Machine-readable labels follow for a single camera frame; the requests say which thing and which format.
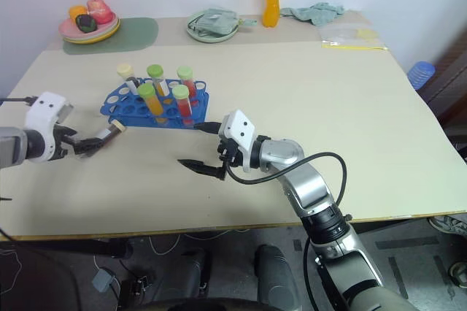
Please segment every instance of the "blue test tube rack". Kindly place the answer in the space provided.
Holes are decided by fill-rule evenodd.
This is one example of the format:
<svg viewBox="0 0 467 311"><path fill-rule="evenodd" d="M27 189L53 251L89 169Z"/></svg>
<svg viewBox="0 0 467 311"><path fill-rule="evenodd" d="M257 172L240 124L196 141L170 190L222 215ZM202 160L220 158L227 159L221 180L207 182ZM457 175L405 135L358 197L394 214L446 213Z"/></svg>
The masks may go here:
<svg viewBox="0 0 467 311"><path fill-rule="evenodd" d="M141 79L140 83L151 82L151 79ZM183 117L177 107L177 102L172 96L171 86L182 83L181 80L166 79L169 86L169 95L161 97L157 94L163 107L163 114L155 116L152 114L140 96L135 96L130 92L124 83L119 88L113 90L104 101L101 107L101 114L109 116L109 123L118 120L125 126L137 127L159 127L159 128L193 128L193 124L202 123L206 117L209 94L206 92L204 81L195 81L196 97L190 98L192 115ZM167 122L158 124L157 119L165 118Z"/></svg>

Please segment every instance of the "shoe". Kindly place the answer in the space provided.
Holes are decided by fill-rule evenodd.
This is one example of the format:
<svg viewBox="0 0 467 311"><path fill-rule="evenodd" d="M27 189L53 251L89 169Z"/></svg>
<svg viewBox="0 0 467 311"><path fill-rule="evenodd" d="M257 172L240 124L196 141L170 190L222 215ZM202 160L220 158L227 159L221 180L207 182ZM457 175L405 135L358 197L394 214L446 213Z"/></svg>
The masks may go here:
<svg viewBox="0 0 467 311"><path fill-rule="evenodd" d="M456 262L449 268L449 276L459 288L467 289L467 263Z"/></svg>
<svg viewBox="0 0 467 311"><path fill-rule="evenodd" d="M467 238L467 223L450 216L433 216L428 222L438 231Z"/></svg>

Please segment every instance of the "green place mat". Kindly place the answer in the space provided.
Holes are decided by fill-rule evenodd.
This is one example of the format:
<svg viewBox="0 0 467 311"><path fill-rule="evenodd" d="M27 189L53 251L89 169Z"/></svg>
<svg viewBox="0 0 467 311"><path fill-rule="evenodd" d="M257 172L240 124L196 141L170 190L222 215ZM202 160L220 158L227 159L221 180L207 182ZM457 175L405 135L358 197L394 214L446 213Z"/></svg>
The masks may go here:
<svg viewBox="0 0 467 311"><path fill-rule="evenodd" d="M108 39L89 45L63 41L63 50L70 55L142 50L154 43L158 32L159 26L152 18L120 19L119 29Z"/></svg>

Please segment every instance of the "yellow plate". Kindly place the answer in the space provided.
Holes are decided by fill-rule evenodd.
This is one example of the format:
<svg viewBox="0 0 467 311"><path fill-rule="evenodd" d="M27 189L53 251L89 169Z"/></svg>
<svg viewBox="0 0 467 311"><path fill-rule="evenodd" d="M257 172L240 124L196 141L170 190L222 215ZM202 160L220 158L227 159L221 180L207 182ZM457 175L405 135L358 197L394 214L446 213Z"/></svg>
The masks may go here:
<svg viewBox="0 0 467 311"><path fill-rule="evenodd" d="M86 39L85 41L75 41L73 39L66 39L65 37L63 39L67 42L75 43L76 45L89 45L90 43L96 43L104 39L108 39L118 30L119 27L120 27L120 19L118 20L117 25L111 31L107 32L106 34L102 36L95 37L93 39Z"/></svg>

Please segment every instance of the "cloth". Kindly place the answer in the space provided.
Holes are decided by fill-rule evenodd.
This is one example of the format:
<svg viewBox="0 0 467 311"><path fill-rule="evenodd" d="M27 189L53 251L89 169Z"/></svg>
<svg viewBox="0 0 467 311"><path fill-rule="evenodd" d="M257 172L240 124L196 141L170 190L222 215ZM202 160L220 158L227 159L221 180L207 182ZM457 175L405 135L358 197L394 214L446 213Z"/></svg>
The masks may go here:
<svg viewBox="0 0 467 311"><path fill-rule="evenodd" d="M282 8L282 17L295 17L300 21L309 21L315 26L322 26L344 14L343 6L331 6L328 2L316 3L310 8Z"/></svg>

